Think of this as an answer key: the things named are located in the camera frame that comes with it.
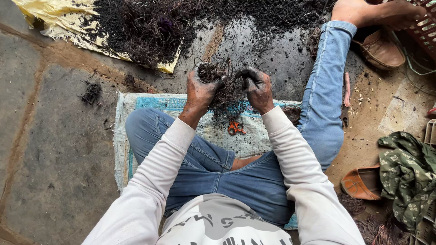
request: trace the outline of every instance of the shirt sleeve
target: shirt sleeve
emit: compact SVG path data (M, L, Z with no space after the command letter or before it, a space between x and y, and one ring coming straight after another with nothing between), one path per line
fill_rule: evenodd
M177 118L83 244L156 244L168 192L194 136Z
M288 188L287 198L295 201L301 244L364 245L312 149L281 108L276 106L262 119Z

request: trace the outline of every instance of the leg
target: leg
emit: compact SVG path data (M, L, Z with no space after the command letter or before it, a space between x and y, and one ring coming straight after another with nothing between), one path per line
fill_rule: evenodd
M340 106L342 74L351 38L357 28L389 25L408 28L426 10L406 0L369 5L364 0L338 0L332 21L321 28L317 60L303 95L298 129L309 143L325 171L339 153L344 141Z
M269 151L241 169L220 174L217 193L245 203L265 221L283 227L295 210L286 190L277 157Z
M325 171L344 141L341 115L345 60L357 28L348 22L330 21L321 28L318 54L301 106L297 128Z
M127 117L127 138L139 164L173 121L169 115L151 108L137 109ZM165 213L180 208L196 196L215 193L219 173L231 169L234 157L233 151L195 136L170 189Z
M138 163L173 121L167 114L150 108L129 115L126 132ZM247 204L266 221L285 225L293 213L293 204L286 199L286 187L274 153L270 151L241 169L229 171L234 158L234 152L196 136L170 189L165 214L178 210L196 196L221 193Z

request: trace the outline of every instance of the pink handle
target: pink handle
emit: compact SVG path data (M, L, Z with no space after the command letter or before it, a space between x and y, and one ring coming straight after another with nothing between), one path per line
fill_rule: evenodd
M345 73L345 96L344 96L344 105L345 107L349 107L350 104L350 76L348 72Z

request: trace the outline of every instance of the man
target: man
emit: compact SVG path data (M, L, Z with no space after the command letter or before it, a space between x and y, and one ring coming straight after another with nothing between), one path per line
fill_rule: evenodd
M339 116L347 51L359 27L403 29L424 15L422 7L405 0L374 6L338 0L332 21L321 28L297 128L274 107L268 75L255 68L238 71L274 149L248 160L235 160L234 152L195 136L225 78L204 84L194 67L177 119L155 109L129 116L127 136L142 163L83 244L289 245L290 236L279 226L288 222L288 201L294 201L301 244L363 245L323 173L343 142ZM164 214L169 218L159 237Z

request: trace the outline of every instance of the yellow tarp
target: yellow tarp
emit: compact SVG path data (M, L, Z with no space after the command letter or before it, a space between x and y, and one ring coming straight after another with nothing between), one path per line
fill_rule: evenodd
M127 54L116 53L102 48L106 44L107 36L104 38L97 37L91 41L88 32L89 28L95 28L96 21L90 22L86 26L87 31L82 28L81 23L90 15L98 15L94 9L93 0L12 0L23 12L30 28L33 28L35 18L44 20L44 30L41 32L44 36L51 38L60 38L65 41L71 40L75 45L103 53L107 56L131 61ZM157 68L165 73L173 73L177 59L180 54L178 49L174 62L167 64L158 64Z

